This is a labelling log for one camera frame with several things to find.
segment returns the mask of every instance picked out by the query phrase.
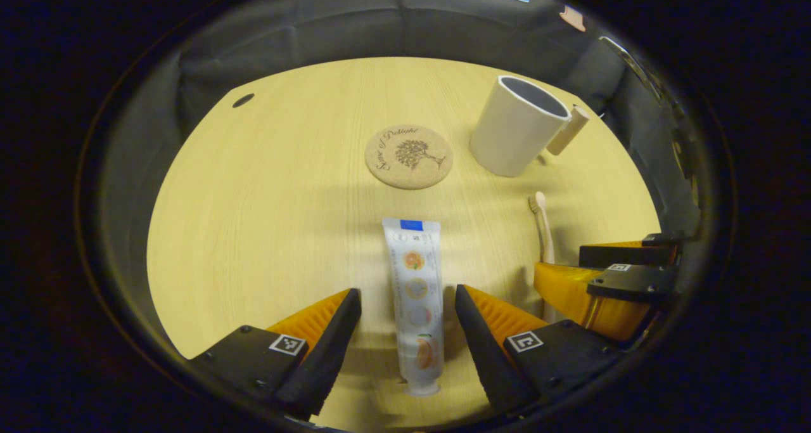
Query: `tree logo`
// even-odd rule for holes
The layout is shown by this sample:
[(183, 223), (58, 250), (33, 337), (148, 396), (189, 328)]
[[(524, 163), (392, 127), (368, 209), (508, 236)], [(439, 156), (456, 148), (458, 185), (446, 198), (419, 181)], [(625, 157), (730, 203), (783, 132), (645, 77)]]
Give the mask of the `tree logo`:
[(429, 158), (437, 163), (437, 169), (442, 167), (442, 162), (445, 158), (435, 158), (428, 153), (428, 143), (422, 140), (405, 140), (397, 145), (397, 151), (394, 157), (400, 164), (415, 170), (419, 165), (419, 161), (424, 158)]

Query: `orange illustration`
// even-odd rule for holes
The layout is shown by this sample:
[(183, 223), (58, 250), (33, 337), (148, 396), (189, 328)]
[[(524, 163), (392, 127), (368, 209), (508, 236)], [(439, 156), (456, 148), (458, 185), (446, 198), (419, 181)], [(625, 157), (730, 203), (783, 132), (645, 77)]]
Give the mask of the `orange illustration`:
[(425, 259), (417, 251), (408, 251), (403, 256), (403, 262), (408, 269), (420, 269), (425, 266)]
[(405, 284), (405, 293), (414, 300), (422, 300), (428, 294), (428, 283), (422, 278), (414, 278)]
[(424, 338), (417, 338), (417, 344), (419, 344), (419, 350), (417, 351), (417, 367), (420, 370), (425, 370), (434, 361), (434, 351), (431, 349), (431, 344), (428, 343), (428, 340)]
[(417, 306), (408, 312), (408, 320), (413, 326), (426, 326), (431, 323), (431, 311), (425, 306)]

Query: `toothbrush bristles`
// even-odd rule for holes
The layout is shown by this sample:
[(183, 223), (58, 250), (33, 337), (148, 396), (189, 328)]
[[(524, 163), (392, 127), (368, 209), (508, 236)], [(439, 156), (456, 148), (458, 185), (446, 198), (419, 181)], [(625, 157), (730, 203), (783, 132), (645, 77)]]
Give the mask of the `toothbrush bristles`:
[(534, 196), (527, 197), (527, 202), (530, 202), (530, 210), (533, 213), (538, 213), (541, 210), (541, 207), (538, 206), (538, 202), (535, 201)]

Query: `toothpaste tube cap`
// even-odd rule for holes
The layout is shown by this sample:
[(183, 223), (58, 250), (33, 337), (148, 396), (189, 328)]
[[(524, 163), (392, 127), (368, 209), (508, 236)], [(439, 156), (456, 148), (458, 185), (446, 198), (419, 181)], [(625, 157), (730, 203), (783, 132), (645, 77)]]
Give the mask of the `toothpaste tube cap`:
[(411, 396), (431, 396), (440, 392), (440, 385), (437, 380), (432, 381), (409, 381), (405, 393)]

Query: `light wood surface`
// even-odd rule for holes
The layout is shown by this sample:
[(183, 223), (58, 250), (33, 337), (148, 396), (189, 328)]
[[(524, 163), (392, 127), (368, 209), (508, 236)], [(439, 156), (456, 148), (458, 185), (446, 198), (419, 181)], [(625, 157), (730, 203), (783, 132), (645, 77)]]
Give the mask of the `light wood surface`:
[[(158, 196), (148, 274), (177, 349), (196, 356), (241, 324), (270, 326), (356, 287), (362, 317), (321, 415), (354, 431), (418, 429), (489, 414), (454, 312), (468, 283), (538, 314), (532, 288), (539, 236), (527, 197), (541, 190), (558, 263), (579, 245), (638, 240), (660, 230), (645, 184), (611, 130), (591, 120), (558, 157), (516, 178), (492, 175), (468, 142), (504, 71), (428, 58), (322, 63), (229, 92), (183, 145)], [(579, 98), (531, 80), (568, 106)], [(232, 104), (247, 93), (243, 106)], [(441, 133), (454, 168), (425, 190), (382, 184), (363, 151), (380, 129)], [(397, 367), (383, 217), (442, 224), (445, 368), (442, 390), (414, 398)]]

